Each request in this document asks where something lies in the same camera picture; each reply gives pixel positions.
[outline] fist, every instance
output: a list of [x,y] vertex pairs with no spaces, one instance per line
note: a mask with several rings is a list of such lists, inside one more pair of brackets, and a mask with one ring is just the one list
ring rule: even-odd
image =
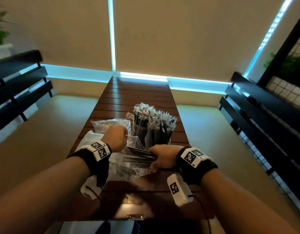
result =
[[124,126],[111,126],[102,137],[101,141],[107,143],[112,152],[122,151],[127,144],[128,132]]
[[172,168],[176,166],[176,156],[183,148],[180,145],[157,144],[149,149],[157,156],[157,160],[150,165],[152,172],[158,168]]

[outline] black metal frame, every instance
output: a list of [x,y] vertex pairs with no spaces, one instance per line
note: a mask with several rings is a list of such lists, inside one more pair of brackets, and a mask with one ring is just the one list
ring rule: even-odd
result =
[[[0,108],[0,130],[19,115],[26,121],[27,118],[23,112],[46,93],[49,93],[52,97],[51,89],[53,87],[51,82],[46,79],[46,68],[40,65],[42,60],[42,56],[38,50],[31,50],[0,59],[0,105],[11,100],[10,103],[7,103]],[[37,64],[36,68],[24,74],[20,74],[7,82],[4,81],[5,77],[15,74],[34,64]],[[33,92],[28,91],[15,98],[16,95],[41,80],[43,80],[44,84],[39,88],[35,89]]]
[[[231,81],[233,85],[227,87],[227,95],[220,100],[221,108],[232,117],[234,129],[243,131],[272,166],[272,171],[267,173],[276,171],[300,200],[300,137],[286,126],[300,133],[300,111],[238,72],[233,74]],[[236,91],[234,84],[241,89]]]
[[265,70],[261,79],[258,81],[257,83],[258,86],[265,88],[268,82],[270,81],[270,79],[273,76],[277,76],[279,78],[286,80],[287,82],[290,82],[300,87],[300,79],[296,81],[293,78],[286,78],[286,77],[284,78],[283,76],[278,74],[280,70],[279,66],[283,64],[285,58],[288,56],[291,49],[295,46],[299,38],[300,38],[300,19],[292,29],[291,33],[288,35],[287,39],[285,40],[285,42],[283,43],[283,45],[275,55],[274,59],[270,62],[270,65]]

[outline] forearm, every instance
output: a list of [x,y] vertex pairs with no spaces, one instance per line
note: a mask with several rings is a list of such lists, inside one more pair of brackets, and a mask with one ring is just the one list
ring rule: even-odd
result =
[[0,233],[43,233],[89,176],[86,163],[71,157],[31,177],[0,198]]
[[218,169],[206,173],[201,187],[229,233],[297,233],[285,220]]

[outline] white tracking device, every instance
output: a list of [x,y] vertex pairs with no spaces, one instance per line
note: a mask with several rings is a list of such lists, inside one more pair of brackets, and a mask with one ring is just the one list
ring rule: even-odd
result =
[[188,184],[182,180],[179,174],[170,175],[167,178],[167,184],[178,207],[193,201],[193,197],[188,197],[192,195]]

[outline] wooden table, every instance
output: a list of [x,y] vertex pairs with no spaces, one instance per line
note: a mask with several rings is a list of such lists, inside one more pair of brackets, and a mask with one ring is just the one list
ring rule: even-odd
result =
[[[133,106],[143,102],[157,110],[175,115],[177,127],[171,136],[171,144],[189,146],[179,112],[167,82],[112,77],[95,106],[90,118],[76,139],[74,152],[84,135],[93,130],[90,121],[126,118],[133,112]],[[167,177],[173,172],[158,171],[136,179],[133,182],[108,182],[100,194],[100,200],[90,200],[80,192],[73,195],[72,204],[64,211],[61,220],[107,220],[128,218],[157,219],[206,219],[199,202],[194,201],[182,207],[174,203]],[[198,186],[190,186],[192,193],[203,203],[208,218],[214,214]]]

